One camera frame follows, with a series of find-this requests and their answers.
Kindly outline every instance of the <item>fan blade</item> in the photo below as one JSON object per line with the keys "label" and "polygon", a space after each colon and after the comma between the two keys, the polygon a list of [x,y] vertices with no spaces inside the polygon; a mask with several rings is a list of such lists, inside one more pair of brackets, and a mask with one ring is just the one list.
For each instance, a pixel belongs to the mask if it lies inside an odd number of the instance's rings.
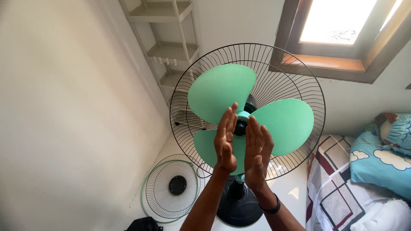
{"label": "fan blade", "polygon": [[[214,148],[214,137],[217,130],[198,131],[194,134],[194,146],[205,163],[214,168],[217,163],[217,154]],[[237,158],[237,169],[230,175],[244,173],[245,136],[234,136],[234,156]]]}
{"label": "fan blade", "polygon": [[245,101],[256,83],[253,69],[244,65],[224,64],[201,74],[190,87],[188,104],[202,120],[218,124],[234,102],[243,111]]}
{"label": "fan blade", "polygon": [[270,131],[275,156],[289,154],[299,148],[311,134],[314,115],[311,107],[299,99],[283,99],[267,104],[251,113],[260,125]]}

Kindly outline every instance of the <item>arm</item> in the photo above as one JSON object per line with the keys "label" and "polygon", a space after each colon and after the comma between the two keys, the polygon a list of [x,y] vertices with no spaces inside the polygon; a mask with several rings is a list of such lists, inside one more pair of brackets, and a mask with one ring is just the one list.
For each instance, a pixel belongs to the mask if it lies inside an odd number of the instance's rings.
{"label": "arm", "polygon": [[[248,119],[247,124],[245,183],[255,194],[260,206],[264,210],[271,210],[277,206],[277,197],[268,186],[266,176],[274,142],[267,128],[260,126],[254,116]],[[264,215],[272,230],[305,230],[283,203],[277,213],[264,211]]]}
{"label": "arm", "polygon": [[217,164],[180,231],[211,230],[226,180],[237,168],[237,159],[233,155],[233,132],[237,124],[237,108],[237,103],[229,107],[218,124],[214,138]]}

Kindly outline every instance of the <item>standing fan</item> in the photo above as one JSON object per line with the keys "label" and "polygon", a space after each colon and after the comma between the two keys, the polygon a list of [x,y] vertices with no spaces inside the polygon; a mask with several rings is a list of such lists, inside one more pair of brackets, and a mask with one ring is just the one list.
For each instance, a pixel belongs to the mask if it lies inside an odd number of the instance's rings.
{"label": "standing fan", "polygon": [[263,213],[244,184],[247,118],[255,116],[272,135],[275,146],[266,177],[271,180],[310,155],[323,130],[325,102],[310,69],[279,48],[234,44],[202,56],[179,80],[170,120],[181,149],[210,174],[217,163],[213,145],[217,124],[234,102],[239,105],[233,139],[237,169],[226,183],[217,215],[228,224],[246,226]]}

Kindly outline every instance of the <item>black wire fan guard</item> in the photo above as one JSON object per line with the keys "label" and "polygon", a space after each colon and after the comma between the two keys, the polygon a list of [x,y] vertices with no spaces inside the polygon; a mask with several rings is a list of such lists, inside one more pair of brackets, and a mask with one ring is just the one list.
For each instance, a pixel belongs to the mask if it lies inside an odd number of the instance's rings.
{"label": "black wire fan guard", "polygon": [[184,154],[160,161],[147,178],[145,194],[151,210],[174,219],[186,215],[205,186],[204,172]]}
{"label": "black wire fan guard", "polygon": [[303,163],[317,145],[323,131],[326,106],[323,91],[311,70],[294,55],[274,46],[243,43],[215,49],[193,63],[181,76],[170,102],[170,123],[183,152],[206,173],[212,173],[198,155],[193,137],[197,131],[217,129],[196,116],[188,105],[188,91],[206,70],[227,63],[248,66],[256,73],[256,84],[246,106],[259,109],[281,99],[300,99],[314,113],[314,126],[304,144],[284,156],[271,156],[266,180],[280,177]]}

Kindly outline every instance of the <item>blue pillow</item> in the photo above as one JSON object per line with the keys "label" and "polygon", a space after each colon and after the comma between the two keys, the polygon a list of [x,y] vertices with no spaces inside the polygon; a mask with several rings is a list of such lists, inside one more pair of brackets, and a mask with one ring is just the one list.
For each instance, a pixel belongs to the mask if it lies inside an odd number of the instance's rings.
{"label": "blue pillow", "polygon": [[385,187],[411,201],[411,159],[382,149],[375,129],[370,125],[351,147],[351,181]]}

